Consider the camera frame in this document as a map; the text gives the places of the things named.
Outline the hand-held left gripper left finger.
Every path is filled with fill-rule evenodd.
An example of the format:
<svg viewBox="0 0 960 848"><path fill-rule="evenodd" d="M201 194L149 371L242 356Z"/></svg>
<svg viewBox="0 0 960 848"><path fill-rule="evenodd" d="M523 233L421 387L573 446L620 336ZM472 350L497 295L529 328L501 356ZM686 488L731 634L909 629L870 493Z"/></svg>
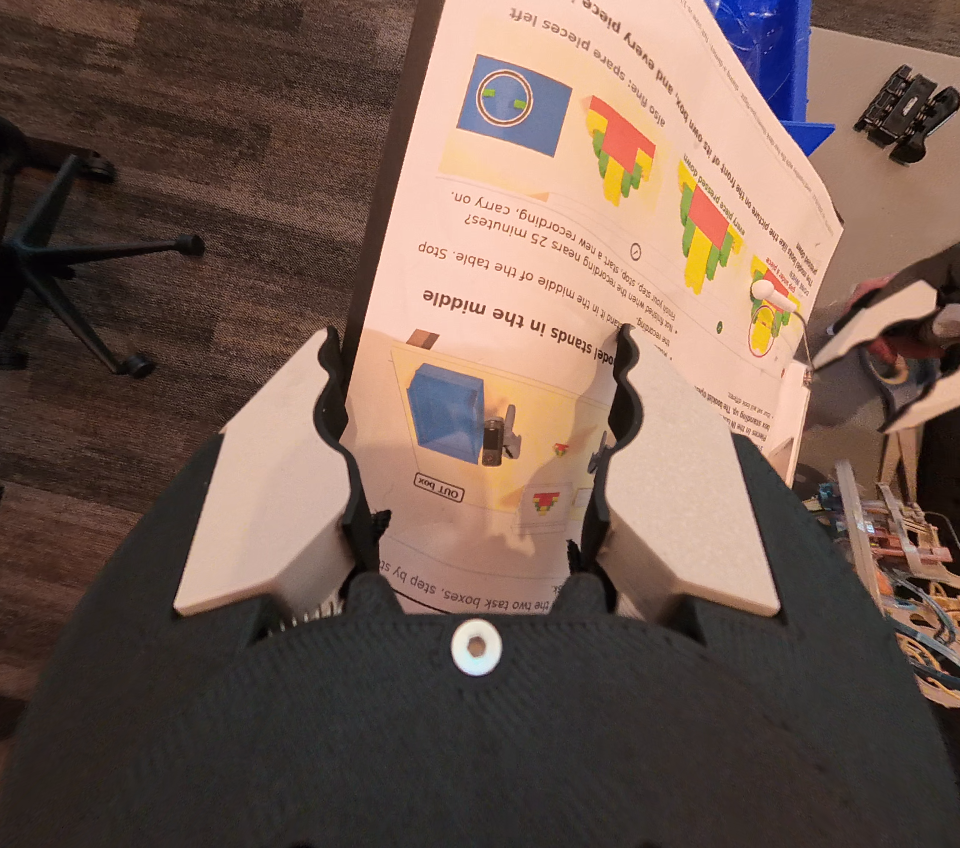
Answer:
<svg viewBox="0 0 960 848"><path fill-rule="evenodd" d="M268 596L298 618L380 570L390 514L371 513L347 426L340 341L312 335L222 429L174 598L185 617Z"/></svg>

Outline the black plastic device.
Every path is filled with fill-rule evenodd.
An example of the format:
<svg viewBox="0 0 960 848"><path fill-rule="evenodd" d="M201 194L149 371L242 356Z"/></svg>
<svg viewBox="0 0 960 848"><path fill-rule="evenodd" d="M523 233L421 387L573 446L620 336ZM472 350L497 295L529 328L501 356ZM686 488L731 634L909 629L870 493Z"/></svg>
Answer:
<svg viewBox="0 0 960 848"><path fill-rule="evenodd" d="M874 145L893 146L889 158L898 165L917 164L927 155L927 138L959 109L955 86L937 90L936 82L899 67L871 100L855 132L865 132Z"/></svg>

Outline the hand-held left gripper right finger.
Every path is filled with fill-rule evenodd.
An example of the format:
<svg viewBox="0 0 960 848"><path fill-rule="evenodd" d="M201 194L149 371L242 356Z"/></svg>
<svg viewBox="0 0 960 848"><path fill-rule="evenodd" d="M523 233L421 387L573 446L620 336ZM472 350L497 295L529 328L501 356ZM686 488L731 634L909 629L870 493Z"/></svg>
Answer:
<svg viewBox="0 0 960 848"><path fill-rule="evenodd" d="M781 603L735 439L647 339L622 325L616 391L573 575L605 574L642 618L664 622L692 597L761 617Z"/></svg>

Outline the instruction sheet board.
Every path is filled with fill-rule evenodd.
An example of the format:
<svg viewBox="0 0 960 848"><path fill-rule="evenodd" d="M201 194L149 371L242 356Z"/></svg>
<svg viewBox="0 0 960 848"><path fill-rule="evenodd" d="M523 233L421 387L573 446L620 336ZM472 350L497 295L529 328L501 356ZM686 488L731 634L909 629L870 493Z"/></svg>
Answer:
<svg viewBox="0 0 960 848"><path fill-rule="evenodd" d="M843 230L704 0L420 0L348 333L349 447L409 613L540 613L622 324L730 429L785 378Z"/></svg>

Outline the black office chair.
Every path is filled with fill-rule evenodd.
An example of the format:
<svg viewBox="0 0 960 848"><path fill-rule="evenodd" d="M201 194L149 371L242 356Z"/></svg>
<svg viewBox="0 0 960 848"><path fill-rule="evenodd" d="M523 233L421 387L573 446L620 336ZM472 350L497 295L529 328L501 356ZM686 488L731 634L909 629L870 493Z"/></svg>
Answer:
<svg viewBox="0 0 960 848"><path fill-rule="evenodd" d="M1 327L5 328L23 296L30 290L115 375L147 377L156 366L142 352L119 360L88 320L70 302L58 284L74 277L74 267L125 257L177 252L186 257L205 254L198 234L180 234L165 241L105 246L51 247L54 233L74 181L80 177L113 183L114 165L98 152L79 146L25 135L1 120L2 227L7 225L14 182L25 169L54 172L54 181L33 203L30 212L1 245Z"/></svg>

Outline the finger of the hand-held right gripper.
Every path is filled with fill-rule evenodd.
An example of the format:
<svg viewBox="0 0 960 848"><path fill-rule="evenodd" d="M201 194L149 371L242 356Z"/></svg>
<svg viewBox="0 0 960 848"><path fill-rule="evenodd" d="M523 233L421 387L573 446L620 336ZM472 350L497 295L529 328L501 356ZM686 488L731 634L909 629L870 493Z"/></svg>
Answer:
<svg viewBox="0 0 960 848"><path fill-rule="evenodd" d="M814 355L818 371L865 346L901 323L919 322L937 309L938 292L925 279L891 279L862 295L828 330L828 339Z"/></svg>
<svg viewBox="0 0 960 848"><path fill-rule="evenodd" d="M918 384L915 378L893 384L891 379L878 380L884 399L886 417L878 428L881 434L894 434L914 429L959 407L959 377L938 376Z"/></svg>

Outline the marble maze ball toy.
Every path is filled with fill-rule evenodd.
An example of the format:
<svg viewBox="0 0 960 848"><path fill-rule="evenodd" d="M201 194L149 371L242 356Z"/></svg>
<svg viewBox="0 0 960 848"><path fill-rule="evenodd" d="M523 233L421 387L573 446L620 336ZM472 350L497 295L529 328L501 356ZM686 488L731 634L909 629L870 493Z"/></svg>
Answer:
<svg viewBox="0 0 960 848"><path fill-rule="evenodd" d="M870 592L921 693L959 705L958 409L884 437L878 480L798 465L794 491Z"/></svg>

